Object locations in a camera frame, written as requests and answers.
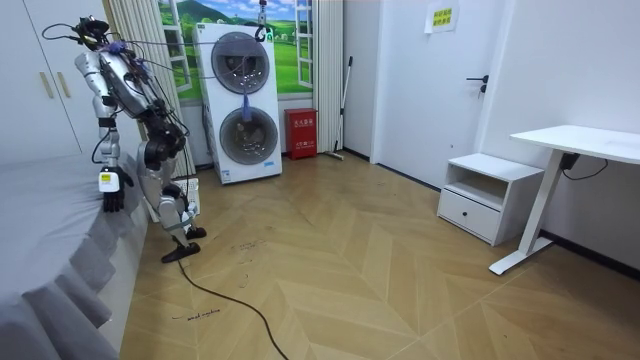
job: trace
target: white desk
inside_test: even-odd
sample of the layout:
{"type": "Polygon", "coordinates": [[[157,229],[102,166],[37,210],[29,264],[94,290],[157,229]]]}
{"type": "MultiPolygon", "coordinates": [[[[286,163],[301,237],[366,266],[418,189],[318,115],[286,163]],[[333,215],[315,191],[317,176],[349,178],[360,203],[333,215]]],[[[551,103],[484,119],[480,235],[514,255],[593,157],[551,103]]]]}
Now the white desk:
{"type": "Polygon", "coordinates": [[[538,237],[538,235],[547,205],[551,202],[558,178],[562,173],[560,160],[565,153],[577,153],[640,165],[640,134],[563,125],[513,134],[511,138],[548,147],[553,149],[553,152],[518,250],[489,267],[489,270],[497,275],[502,275],[505,271],[551,244],[551,240],[538,237]]]}

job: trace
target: desk leg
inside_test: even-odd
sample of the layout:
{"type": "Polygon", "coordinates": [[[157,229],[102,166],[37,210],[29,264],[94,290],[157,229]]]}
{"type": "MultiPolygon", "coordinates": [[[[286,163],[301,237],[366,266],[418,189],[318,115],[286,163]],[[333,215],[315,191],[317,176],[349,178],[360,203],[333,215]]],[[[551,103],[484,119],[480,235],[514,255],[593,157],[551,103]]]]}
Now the desk leg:
{"type": "Polygon", "coordinates": [[[522,234],[520,246],[518,246],[517,251],[489,266],[489,270],[495,274],[502,275],[505,271],[535,254],[538,250],[551,244],[551,240],[539,238],[538,234],[540,233],[540,226],[542,225],[545,211],[551,202],[551,197],[560,178],[560,160],[562,160],[562,155],[564,155],[562,150],[553,150],[551,153],[551,159],[544,172],[540,190],[538,191],[538,195],[536,195],[536,201],[531,209],[531,215],[529,215],[527,226],[522,234]]]}

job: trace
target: broom handle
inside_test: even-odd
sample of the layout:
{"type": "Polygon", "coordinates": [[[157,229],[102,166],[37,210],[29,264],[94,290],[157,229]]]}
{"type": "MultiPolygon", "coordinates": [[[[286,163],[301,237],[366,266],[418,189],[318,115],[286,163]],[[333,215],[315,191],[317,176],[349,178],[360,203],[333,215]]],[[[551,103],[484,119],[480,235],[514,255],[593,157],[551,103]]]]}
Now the broom handle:
{"type": "Polygon", "coordinates": [[[351,77],[352,63],[353,63],[353,56],[349,56],[349,65],[347,67],[347,80],[344,83],[344,92],[342,93],[342,103],[340,103],[340,122],[338,123],[338,133],[336,134],[336,142],[333,145],[333,152],[338,151],[338,141],[340,140],[340,133],[342,133],[342,125],[344,124],[344,104],[347,101],[347,89],[349,88],[349,77],[351,77]]]}

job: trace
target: sign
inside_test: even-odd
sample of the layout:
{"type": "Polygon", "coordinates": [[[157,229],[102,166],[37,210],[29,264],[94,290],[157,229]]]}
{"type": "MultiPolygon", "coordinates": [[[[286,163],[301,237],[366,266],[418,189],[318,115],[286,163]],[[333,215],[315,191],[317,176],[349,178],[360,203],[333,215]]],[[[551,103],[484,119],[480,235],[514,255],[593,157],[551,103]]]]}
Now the sign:
{"type": "Polygon", "coordinates": [[[424,33],[433,34],[455,30],[459,12],[460,7],[456,0],[432,1],[427,7],[424,33]]]}

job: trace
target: white nightstand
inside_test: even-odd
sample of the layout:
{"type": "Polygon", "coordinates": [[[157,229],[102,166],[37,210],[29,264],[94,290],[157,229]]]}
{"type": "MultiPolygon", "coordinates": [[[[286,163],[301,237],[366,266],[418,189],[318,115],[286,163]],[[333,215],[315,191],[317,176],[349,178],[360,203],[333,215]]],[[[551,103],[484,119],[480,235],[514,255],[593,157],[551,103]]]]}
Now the white nightstand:
{"type": "Polygon", "coordinates": [[[438,216],[498,245],[524,231],[543,173],[485,154],[451,159],[438,216]]]}

